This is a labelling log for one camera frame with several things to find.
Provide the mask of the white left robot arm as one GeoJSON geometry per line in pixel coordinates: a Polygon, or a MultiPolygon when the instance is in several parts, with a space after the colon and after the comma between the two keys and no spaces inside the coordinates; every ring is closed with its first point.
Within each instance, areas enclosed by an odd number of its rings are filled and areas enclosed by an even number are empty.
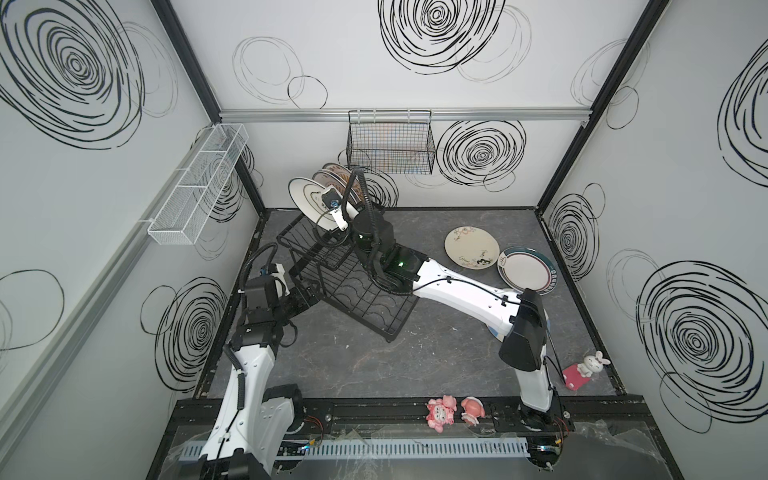
{"type": "Polygon", "coordinates": [[[241,316],[223,353],[229,382],[211,433],[180,479],[269,479],[281,444],[303,425],[303,395],[297,384],[269,388],[278,351],[287,348],[285,330],[298,335],[293,318],[317,303],[313,293],[284,279],[274,261],[275,242],[260,247],[238,276],[241,316]]]}

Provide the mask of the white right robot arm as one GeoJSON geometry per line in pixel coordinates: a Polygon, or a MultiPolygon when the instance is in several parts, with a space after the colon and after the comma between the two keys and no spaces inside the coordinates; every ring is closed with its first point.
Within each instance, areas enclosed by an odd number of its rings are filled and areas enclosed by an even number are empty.
{"type": "Polygon", "coordinates": [[[344,232],[377,288],[390,295],[416,296],[446,305],[501,335],[498,356],[514,370],[520,388],[520,422],[535,432],[555,425],[556,389],[546,366],[549,322],[537,292],[493,288],[397,243],[392,224],[369,196],[361,169],[351,173],[342,191],[326,186],[312,197],[322,204],[320,216],[332,217],[344,232]]]}

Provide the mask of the white green emblem plate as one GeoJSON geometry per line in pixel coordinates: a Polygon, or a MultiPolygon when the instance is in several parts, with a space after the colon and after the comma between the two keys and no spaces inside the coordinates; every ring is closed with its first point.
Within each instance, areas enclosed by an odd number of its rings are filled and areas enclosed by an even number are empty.
{"type": "Polygon", "coordinates": [[[289,182],[288,190],[295,205],[314,225],[326,231],[338,228],[331,208],[323,201],[324,194],[329,194],[330,199],[340,201],[339,191],[335,187],[323,186],[314,180],[298,177],[289,182]]]}

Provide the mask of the orange sunburst plate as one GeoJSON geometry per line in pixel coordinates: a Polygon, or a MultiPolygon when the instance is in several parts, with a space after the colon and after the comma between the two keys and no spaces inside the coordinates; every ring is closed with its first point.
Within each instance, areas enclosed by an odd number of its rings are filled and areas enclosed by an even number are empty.
{"type": "MultiPolygon", "coordinates": [[[[336,189],[340,194],[343,194],[349,179],[352,176],[352,172],[347,167],[338,163],[327,163],[322,167],[322,171],[330,174],[336,179],[336,189]]],[[[358,178],[356,178],[352,184],[350,196],[354,196],[357,202],[363,200],[363,191],[358,178]]]]}
{"type": "Polygon", "coordinates": [[[320,169],[312,175],[312,179],[325,187],[333,187],[340,196],[345,192],[351,172],[345,169],[320,169]]]}

